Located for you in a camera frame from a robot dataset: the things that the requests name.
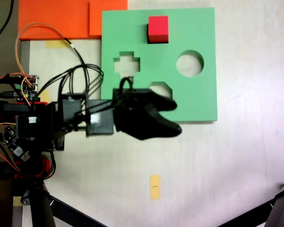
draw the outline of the yellow tape strip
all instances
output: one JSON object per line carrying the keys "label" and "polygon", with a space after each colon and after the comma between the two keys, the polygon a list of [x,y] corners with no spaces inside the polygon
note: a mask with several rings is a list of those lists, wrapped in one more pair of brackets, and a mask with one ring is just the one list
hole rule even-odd
{"label": "yellow tape strip", "polygon": [[46,49],[71,48],[71,46],[65,40],[46,40],[45,47]]}
{"label": "yellow tape strip", "polygon": [[160,175],[151,175],[151,200],[160,198]]}

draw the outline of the red cube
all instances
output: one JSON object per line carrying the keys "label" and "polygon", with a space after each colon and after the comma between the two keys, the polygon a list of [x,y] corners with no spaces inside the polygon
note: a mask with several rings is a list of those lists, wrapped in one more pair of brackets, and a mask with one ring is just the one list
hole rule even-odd
{"label": "red cube", "polygon": [[169,42],[168,16],[151,16],[148,18],[148,38],[151,44]]}

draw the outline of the wire bundle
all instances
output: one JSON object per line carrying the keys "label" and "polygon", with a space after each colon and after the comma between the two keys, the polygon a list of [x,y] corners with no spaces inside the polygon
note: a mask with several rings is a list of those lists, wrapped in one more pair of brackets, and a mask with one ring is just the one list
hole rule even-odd
{"label": "wire bundle", "polygon": [[35,100],[39,97],[39,95],[45,90],[47,89],[50,85],[52,85],[53,83],[57,82],[58,80],[60,81],[59,84],[59,88],[58,88],[58,99],[60,99],[61,95],[62,95],[62,90],[65,86],[65,84],[67,83],[67,81],[69,82],[69,92],[70,93],[74,93],[74,89],[73,89],[73,81],[74,81],[74,73],[75,70],[79,69],[79,68],[83,68],[84,70],[88,71],[88,70],[94,70],[98,73],[97,77],[90,82],[89,84],[87,83],[88,80],[86,80],[86,86],[85,86],[85,90],[84,93],[87,93],[88,96],[91,96],[93,93],[95,93],[100,87],[101,84],[103,82],[103,78],[104,78],[104,72],[102,71],[102,69],[94,64],[82,64],[82,65],[77,65],[73,68],[70,68],[68,70],[66,70],[65,72],[51,78],[46,84],[43,85],[43,87],[38,91],[38,93],[36,94],[33,103],[35,102]]}

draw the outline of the black tripod leg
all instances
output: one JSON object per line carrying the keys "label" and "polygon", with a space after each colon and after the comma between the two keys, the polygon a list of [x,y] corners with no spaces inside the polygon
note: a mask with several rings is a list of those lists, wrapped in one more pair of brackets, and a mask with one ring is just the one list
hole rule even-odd
{"label": "black tripod leg", "polygon": [[265,227],[284,227],[284,195],[275,201]]}
{"label": "black tripod leg", "polygon": [[274,200],[270,200],[219,227],[257,227],[266,222]]}
{"label": "black tripod leg", "polygon": [[44,190],[33,189],[29,196],[33,227],[56,227],[48,194]]}

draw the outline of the green shape sorter board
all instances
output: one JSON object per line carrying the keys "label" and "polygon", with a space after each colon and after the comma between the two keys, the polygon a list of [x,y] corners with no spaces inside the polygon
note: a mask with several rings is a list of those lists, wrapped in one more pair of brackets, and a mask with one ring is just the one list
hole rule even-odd
{"label": "green shape sorter board", "polygon": [[[169,17],[168,44],[148,44],[149,16]],[[195,77],[185,77],[176,68],[178,58],[190,51],[204,61],[203,70]],[[217,120],[214,8],[104,11],[102,99],[111,99],[113,88],[119,87],[121,78],[114,72],[114,59],[128,52],[140,58],[134,88],[165,82],[172,89],[178,106],[162,112],[164,117],[178,122]]]}

